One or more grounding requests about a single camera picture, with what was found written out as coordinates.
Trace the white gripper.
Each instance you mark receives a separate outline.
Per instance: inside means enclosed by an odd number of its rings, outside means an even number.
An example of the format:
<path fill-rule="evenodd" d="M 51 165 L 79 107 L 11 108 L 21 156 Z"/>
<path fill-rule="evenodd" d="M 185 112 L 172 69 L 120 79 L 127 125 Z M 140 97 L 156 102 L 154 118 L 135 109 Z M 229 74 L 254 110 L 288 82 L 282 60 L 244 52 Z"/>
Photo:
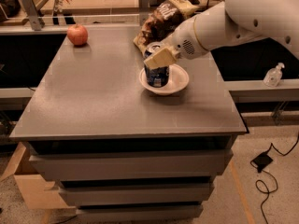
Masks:
<path fill-rule="evenodd" d="M 195 59 L 206 55 L 208 50 L 201 44 L 196 24 L 196 16 L 180 24 L 175 31 L 163 40 L 164 46 L 157 49 L 144 60 L 149 69 L 167 67 L 174 64 L 178 58 Z"/>

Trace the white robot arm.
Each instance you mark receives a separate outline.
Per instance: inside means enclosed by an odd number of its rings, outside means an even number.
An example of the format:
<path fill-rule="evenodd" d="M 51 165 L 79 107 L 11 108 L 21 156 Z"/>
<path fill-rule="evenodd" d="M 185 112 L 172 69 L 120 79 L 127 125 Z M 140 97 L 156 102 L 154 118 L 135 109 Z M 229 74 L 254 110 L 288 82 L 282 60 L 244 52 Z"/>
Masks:
<path fill-rule="evenodd" d="M 271 38 L 299 58 L 299 0 L 223 0 L 181 23 L 144 64 L 166 67 L 256 38 Z"/>

